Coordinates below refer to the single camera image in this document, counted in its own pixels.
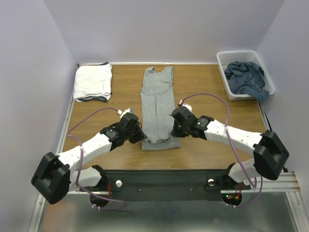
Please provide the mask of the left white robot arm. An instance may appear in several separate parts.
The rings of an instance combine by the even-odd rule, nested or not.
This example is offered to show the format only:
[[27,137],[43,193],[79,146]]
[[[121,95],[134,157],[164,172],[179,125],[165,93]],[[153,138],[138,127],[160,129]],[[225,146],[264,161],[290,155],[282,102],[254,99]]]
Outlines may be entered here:
[[50,203],[61,201],[69,192],[70,178],[83,164],[122,146],[125,141],[135,144],[146,138],[139,118],[130,112],[122,113],[120,121],[103,128],[90,140],[79,143],[66,152],[45,154],[32,179],[31,184]]

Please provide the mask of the grey tank top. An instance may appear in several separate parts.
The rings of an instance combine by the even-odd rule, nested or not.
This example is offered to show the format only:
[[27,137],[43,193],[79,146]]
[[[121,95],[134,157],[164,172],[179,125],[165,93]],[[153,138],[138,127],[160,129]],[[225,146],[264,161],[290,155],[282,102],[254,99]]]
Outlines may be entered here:
[[142,131],[146,138],[141,142],[143,151],[179,148],[180,140],[171,135],[175,109],[173,93],[173,67],[157,72],[154,67],[144,72],[140,91]]

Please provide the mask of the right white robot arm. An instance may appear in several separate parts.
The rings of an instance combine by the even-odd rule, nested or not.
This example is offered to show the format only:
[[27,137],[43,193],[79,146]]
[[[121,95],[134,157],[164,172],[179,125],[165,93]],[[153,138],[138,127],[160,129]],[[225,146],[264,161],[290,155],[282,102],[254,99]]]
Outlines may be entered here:
[[241,150],[252,156],[227,168],[222,183],[228,189],[256,177],[277,180],[289,158],[286,147],[271,130],[258,133],[226,126],[212,117],[196,117],[186,106],[173,110],[171,117],[174,119],[171,133],[174,137],[192,136],[220,142],[230,145],[234,151]]

